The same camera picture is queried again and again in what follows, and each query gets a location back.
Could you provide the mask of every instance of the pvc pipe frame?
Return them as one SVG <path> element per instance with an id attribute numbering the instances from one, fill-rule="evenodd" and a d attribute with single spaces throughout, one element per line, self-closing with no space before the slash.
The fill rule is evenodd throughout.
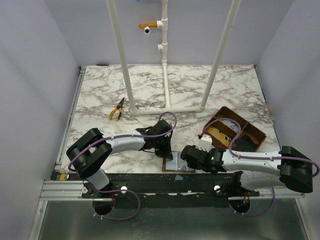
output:
<path id="1" fill-rule="evenodd" d="M 228 38 L 230 36 L 232 27 L 234 26 L 234 23 L 235 23 L 235 20 L 236 20 L 236 16 L 237 16 L 237 13 L 238 13 L 238 10 L 239 10 L 239 7 L 240 7 L 240 3 L 241 3 L 241 0 L 233 0 L 232 3 L 231 3 L 229 14 L 228 14 L 228 17 L 226 18 L 224 29 L 223 29 L 223 32 L 222 32 L 222 36 L 221 36 L 221 39 L 220 39 L 220 42 L 219 42 L 219 46 L 218 46 L 218 49 L 216 51 L 215 59 L 213 61 L 213 65 L 212 65 L 212 68 L 211 68 L 209 79 L 208 79 L 208 82 L 206 84 L 206 87 L 205 87 L 205 90 L 204 90 L 204 93 L 203 93 L 201 104 L 199 106 L 203 110 L 205 110 L 206 103 L 207 103 L 207 100 L 208 100 L 208 96 L 210 94 L 210 91 L 211 91 L 211 88 L 212 88 L 212 84 L 214 83 L 214 80 L 216 78 L 218 67 L 219 67 L 219 64 L 221 62 L 221 58 L 222 58 L 223 52 L 225 50 L 225 47 L 227 45 L 227 41 L 228 41 Z"/>
<path id="2" fill-rule="evenodd" d="M 168 21 L 167 17 L 167 11 L 168 11 L 168 0 L 161 0 L 162 1 L 162 22 Z M 168 31 L 168 25 L 166 27 L 162 27 L 162 69 L 163 69 L 163 79 L 164 79 L 164 94 L 165 94 L 165 102 L 166 102 L 166 108 L 159 108 L 159 109 L 146 109 L 146 110 L 139 110 L 135 107 L 131 82 L 130 82 L 130 76 L 128 71 L 128 65 L 125 55 L 125 48 L 122 40 L 122 35 L 120 31 L 120 22 L 118 17 L 118 11 L 115 0 L 106 0 L 108 12 L 112 24 L 112 29 L 114 33 L 114 38 L 116 41 L 116 45 L 118 48 L 119 56 L 120 56 L 120 62 L 121 62 L 121 68 L 124 78 L 124 83 L 129 99 L 129 105 L 130 105 L 130 111 L 132 115 L 138 116 L 138 115 L 149 115 L 149 114 L 160 114 L 166 111 L 174 112 L 174 113 L 185 113 L 185 112 L 203 112 L 206 107 L 206 103 L 212 88 L 212 85 L 214 83 L 219 64 L 221 62 L 221 58 L 223 55 L 223 52 L 225 50 L 225 47 L 227 45 L 228 38 L 230 36 L 232 27 L 235 23 L 236 16 L 240 7 L 240 3 L 242 0 L 232 0 L 232 4 L 228 13 L 228 17 L 226 19 L 223 33 L 219 42 L 219 46 L 215 55 L 215 59 L 213 61 L 212 69 L 209 75 L 209 79 L 206 85 L 206 88 L 203 93 L 203 98 L 198 107 L 183 107 L 183 108 L 174 108 L 171 107 L 170 103 L 170 93 L 169 93 L 169 85 L 168 85 L 168 69 L 167 69 L 167 50 L 168 50 L 168 42 L 167 42 L 167 31 Z"/>

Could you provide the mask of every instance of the white marble tabletop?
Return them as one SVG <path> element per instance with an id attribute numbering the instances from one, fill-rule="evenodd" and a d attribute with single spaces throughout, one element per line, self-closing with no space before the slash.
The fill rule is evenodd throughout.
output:
<path id="1" fill-rule="evenodd" d="M 168 66 L 170 100 L 173 107 L 197 106 L 206 88 L 211 66 Z M 130 80 L 135 105 L 139 109 L 165 107 L 162 67 L 130 65 Z M 125 97 L 122 117 L 109 120 L 109 114 Z M 278 151 L 279 143 L 253 65 L 222 65 L 219 67 L 204 112 L 177 113 L 177 126 L 171 139 L 172 151 L 180 152 L 186 145 L 197 144 L 197 135 L 223 106 L 263 131 L 267 138 L 259 152 Z M 66 148 L 63 150 L 61 172 L 68 173 L 70 160 L 65 152 L 91 128 L 103 133 L 119 134 L 157 123 L 159 115 L 132 116 L 121 66 L 88 66 L 77 101 Z M 164 116 L 174 122 L 172 116 Z M 162 173 L 161 158 L 143 151 L 113 154 L 102 165 L 106 173 Z"/>

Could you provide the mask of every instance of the brown basket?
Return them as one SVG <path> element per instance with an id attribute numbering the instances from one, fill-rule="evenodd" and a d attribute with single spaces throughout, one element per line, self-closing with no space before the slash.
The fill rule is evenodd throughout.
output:
<path id="1" fill-rule="evenodd" d="M 250 137 L 250 139 L 256 144 L 254 151 L 256 152 L 261 144 L 266 139 L 267 135 L 253 126 L 250 122 L 245 120 L 243 117 L 236 114 L 230 108 L 223 106 L 220 110 L 207 122 L 205 126 L 217 119 L 228 118 L 237 121 L 242 129 L 240 138 L 244 135 Z M 210 126 L 206 134 L 210 135 L 212 138 L 212 145 L 216 148 L 227 149 L 229 147 L 229 142 L 233 139 L 237 133 L 230 127 L 225 125 L 222 121 L 218 121 Z"/>

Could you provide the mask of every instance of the gray wall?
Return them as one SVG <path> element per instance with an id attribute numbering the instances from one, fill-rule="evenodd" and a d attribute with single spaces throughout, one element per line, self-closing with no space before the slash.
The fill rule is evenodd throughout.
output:
<path id="1" fill-rule="evenodd" d="M 1 1 L 0 239 L 28 239 L 79 69 L 43 0 Z"/>
<path id="2" fill-rule="evenodd" d="M 320 164 L 320 1 L 294 0 L 263 54 L 257 74 L 282 145 Z M 320 225 L 320 177 L 306 200 Z"/>
<path id="3" fill-rule="evenodd" d="M 160 64 L 161 0 L 117 0 L 128 63 Z M 232 0 L 169 0 L 168 63 L 211 65 Z M 223 64 L 257 64 L 293 0 L 243 0 Z M 45 0 L 79 65 L 119 64 L 106 0 Z"/>

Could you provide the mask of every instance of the metal floor panel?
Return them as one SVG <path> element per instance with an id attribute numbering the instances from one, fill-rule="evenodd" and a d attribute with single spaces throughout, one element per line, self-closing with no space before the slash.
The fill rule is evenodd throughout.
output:
<path id="1" fill-rule="evenodd" d="M 263 211 L 270 199 L 252 200 L 250 213 Z M 90 201 L 49 201 L 40 240 L 303 240 L 307 239 L 294 199 L 277 199 L 271 212 L 242 217 L 228 208 L 142 209 L 128 221 L 93 217 Z M 116 209 L 113 217 L 134 209 Z"/>

